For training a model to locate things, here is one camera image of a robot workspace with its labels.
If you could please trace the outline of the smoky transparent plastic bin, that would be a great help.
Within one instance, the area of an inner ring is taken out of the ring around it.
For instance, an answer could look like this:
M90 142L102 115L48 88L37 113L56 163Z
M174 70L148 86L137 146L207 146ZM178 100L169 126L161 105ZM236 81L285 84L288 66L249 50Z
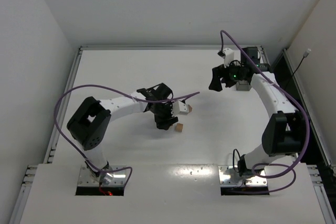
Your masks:
M241 80L236 83L236 90L237 91L249 91L251 89L250 84L248 81Z

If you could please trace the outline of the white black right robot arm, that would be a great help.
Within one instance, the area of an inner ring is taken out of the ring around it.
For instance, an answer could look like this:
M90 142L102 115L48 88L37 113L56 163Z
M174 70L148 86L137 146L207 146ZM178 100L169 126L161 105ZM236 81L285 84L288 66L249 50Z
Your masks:
M261 136L261 144L241 156L237 163L237 173L245 176L253 171L260 172L277 159L299 153L305 142L303 127L306 121L303 113L275 87L277 82L270 65L257 60L258 49L245 47L242 53L250 58L236 60L230 48L218 52L224 63L212 69L208 88L220 92L223 87L230 88L240 81L246 81L266 108L269 121Z

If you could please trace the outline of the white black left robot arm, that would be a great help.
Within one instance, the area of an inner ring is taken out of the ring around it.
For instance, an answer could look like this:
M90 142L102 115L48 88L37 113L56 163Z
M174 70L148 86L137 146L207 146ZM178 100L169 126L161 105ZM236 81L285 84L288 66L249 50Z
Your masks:
M109 163L105 159L101 142L108 125L119 118L134 113L150 111L154 114L156 127L168 130L178 122L177 114L184 109L179 101L170 101L173 91L164 83L150 88L138 89L131 98L121 96L109 100L97 100L87 97L70 118L67 129L81 145L86 163L94 176L99 177L101 170L107 170Z

